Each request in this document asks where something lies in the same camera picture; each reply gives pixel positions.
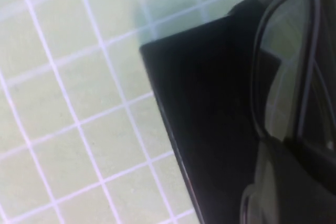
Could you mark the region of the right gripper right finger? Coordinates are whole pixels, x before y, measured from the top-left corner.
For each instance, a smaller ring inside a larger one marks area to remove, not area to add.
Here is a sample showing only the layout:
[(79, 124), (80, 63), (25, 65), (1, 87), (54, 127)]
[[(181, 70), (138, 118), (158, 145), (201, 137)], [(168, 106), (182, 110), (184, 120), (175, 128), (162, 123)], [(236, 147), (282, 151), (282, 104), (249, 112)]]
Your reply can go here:
[(287, 132), (285, 146), (303, 170), (327, 190), (335, 190), (335, 153)]

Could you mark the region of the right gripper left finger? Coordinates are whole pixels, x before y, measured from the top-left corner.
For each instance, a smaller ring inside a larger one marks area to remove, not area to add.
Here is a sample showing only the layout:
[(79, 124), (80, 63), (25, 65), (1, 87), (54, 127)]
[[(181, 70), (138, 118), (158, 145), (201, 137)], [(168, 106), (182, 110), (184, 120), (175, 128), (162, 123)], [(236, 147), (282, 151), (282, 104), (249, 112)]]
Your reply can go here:
[(313, 180), (275, 138), (262, 143), (274, 169), (279, 223), (335, 223), (335, 190)]

